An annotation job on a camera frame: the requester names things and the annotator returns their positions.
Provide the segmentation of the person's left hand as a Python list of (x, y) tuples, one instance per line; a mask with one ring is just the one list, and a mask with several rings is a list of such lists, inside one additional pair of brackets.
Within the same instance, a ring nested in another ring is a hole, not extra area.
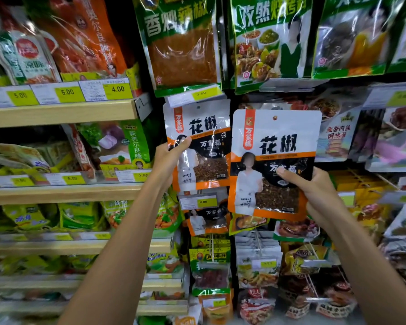
[(157, 192), (165, 193), (173, 181), (173, 171), (178, 162), (169, 161), (170, 145), (165, 142), (156, 148), (154, 164), (147, 183)]

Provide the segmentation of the person's right hand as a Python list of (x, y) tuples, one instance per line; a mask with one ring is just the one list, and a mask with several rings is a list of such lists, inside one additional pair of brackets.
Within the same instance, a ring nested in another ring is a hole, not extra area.
[(347, 208), (337, 194), (329, 174), (320, 168), (313, 168), (309, 192), (304, 195), (307, 198), (308, 214), (327, 231), (330, 231), (336, 219), (347, 213)]

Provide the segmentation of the white orange peppercorn packet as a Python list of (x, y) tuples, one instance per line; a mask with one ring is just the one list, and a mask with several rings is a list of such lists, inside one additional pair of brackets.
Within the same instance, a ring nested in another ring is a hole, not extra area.
[(277, 170), (312, 179), (321, 121), (319, 110), (236, 110), (228, 210), (261, 218), (304, 219), (307, 198)]
[(232, 219), (225, 207), (190, 210), (185, 213), (187, 227), (192, 237), (209, 234), (227, 234)]
[(187, 137), (190, 146), (179, 157), (173, 171), (178, 192), (229, 185), (232, 133), (230, 100), (219, 99), (171, 108), (163, 106), (169, 149)]

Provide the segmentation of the person's left forearm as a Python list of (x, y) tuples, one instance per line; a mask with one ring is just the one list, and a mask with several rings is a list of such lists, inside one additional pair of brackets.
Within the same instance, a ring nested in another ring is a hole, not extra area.
[(145, 182), (57, 325), (132, 325), (158, 208), (166, 190), (154, 176)]

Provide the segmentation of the green-edged packet with meat picture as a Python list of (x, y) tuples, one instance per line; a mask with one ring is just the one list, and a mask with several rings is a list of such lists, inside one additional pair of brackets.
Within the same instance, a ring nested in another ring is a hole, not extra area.
[(274, 240), (287, 242), (311, 242), (320, 235), (317, 223), (306, 217), (302, 221), (277, 220), (273, 234)]

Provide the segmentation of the green marinade packet with onion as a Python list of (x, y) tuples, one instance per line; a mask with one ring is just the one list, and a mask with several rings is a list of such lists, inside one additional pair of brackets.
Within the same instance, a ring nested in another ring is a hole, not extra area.
[(141, 120), (76, 124), (90, 146), (92, 160), (107, 181), (118, 181), (116, 170), (151, 169), (151, 152)]

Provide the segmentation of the white packet with pagoda picture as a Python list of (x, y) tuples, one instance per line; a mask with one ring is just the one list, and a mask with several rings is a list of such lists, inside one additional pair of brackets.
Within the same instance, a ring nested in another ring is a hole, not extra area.
[(322, 113), (315, 162), (345, 161), (362, 106), (354, 102), (321, 98), (315, 107)]

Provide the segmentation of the gold yellow packet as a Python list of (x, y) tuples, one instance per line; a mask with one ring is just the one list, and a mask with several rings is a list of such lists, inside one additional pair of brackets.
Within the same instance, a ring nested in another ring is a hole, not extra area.
[(312, 275), (320, 271), (320, 267), (303, 266), (305, 261), (323, 260), (327, 255), (328, 247), (314, 244), (303, 244), (295, 249), (284, 252), (282, 262), (282, 275), (299, 276)]

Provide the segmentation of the green chili powder packet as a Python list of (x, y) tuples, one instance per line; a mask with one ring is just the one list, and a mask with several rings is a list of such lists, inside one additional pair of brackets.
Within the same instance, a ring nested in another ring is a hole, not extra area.
[(155, 96), (221, 85), (217, 0), (132, 0)]

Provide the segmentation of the dark brown sauce packet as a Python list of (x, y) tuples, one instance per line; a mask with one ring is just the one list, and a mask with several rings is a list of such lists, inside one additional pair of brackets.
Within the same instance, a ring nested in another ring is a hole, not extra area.
[(342, 319), (356, 308), (357, 300), (341, 267), (320, 270), (314, 284), (319, 298), (325, 299), (316, 304), (317, 313), (331, 319)]
[(280, 297), (288, 304), (285, 316), (293, 320), (305, 317), (311, 306), (307, 298), (313, 297), (307, 276), (282, 276), (279, 287)]

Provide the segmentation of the green barbecue seasoning packet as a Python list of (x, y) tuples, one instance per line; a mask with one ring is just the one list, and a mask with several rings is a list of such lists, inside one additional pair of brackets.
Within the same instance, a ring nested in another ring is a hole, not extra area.
[(231, 0), (236, 94), (304, 78), (312, 8), (313, 0)]

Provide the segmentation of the grey clear packet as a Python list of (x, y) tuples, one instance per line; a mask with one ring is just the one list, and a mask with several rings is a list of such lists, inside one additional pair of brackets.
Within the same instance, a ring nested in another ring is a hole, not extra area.
[(406, 239), (383, 239), (378, 248), (390, 264), (406, 276)]

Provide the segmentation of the green dark spice packet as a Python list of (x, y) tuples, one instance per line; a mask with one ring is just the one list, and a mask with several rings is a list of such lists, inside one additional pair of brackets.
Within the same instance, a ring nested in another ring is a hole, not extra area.
[(384, 74), (395, 19), (406, 0), (325, 0), (313, 79)]

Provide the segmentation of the orange packet with yellow tag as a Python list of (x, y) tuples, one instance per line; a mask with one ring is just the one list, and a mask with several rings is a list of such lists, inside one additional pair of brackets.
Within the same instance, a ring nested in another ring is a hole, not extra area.
[(230, 294), (199, 295), (206, 325), (227, 325), (233, 318), (233, 303)]

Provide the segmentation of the white green red seasoning packet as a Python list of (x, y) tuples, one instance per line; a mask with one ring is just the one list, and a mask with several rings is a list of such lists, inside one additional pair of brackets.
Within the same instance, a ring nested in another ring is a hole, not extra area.
[(22, 6), (0, 8), (0, 65), (14, 86), (61, 82), (42, 31)]

